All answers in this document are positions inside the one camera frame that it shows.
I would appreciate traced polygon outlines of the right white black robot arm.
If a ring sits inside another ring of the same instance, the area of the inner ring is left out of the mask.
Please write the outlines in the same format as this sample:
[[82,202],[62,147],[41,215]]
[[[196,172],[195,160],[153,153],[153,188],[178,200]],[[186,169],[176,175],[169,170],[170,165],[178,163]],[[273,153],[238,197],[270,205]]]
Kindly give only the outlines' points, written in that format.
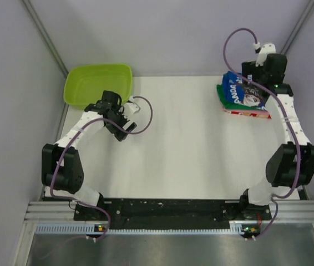
[[242,76],[248,79],[246,84],[262,86],[265,108],[274,123],[278,143],[266,163],[265,176],[240,197],[238,211],[244,219],[252,219],[270,203],[276,195],[274,188],[288,187],[288,192],[279,195],[285,199],[298,187],[309,184],[314,174],[314,145],[297,117],[291,86],[283,81],[286,66],[286,56],[277,53],[268,54],[261,65],[255,61],[241,64]]

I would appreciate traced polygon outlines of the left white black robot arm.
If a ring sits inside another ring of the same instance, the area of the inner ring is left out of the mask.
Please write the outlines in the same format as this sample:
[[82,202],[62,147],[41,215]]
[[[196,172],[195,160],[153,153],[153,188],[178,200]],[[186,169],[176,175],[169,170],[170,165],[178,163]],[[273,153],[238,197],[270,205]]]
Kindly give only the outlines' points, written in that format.
[[126,139],[136,128],[130,117],[140,107],[131,97],[125,104],[112,91],[103,91],[102,98],[89,104],[78,122],[57,142],[42,148],[42,184],[49,187],[55,198],[76,200],[87,204],[86,213],[92,219],[105,215],[100,203],[102,195],[84,184],[80,152],[101,129],[109,131],[118,141]]

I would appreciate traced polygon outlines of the blue printed t shirt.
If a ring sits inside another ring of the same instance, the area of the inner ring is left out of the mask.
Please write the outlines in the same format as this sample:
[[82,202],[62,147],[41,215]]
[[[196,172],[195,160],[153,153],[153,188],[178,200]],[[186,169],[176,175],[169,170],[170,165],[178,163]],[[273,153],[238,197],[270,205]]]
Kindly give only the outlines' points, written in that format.
[[252,84],[244,83],[233,72],[228,71],[223,75],[221,86],[227,103],[263,111],[266,110],[264,91]]

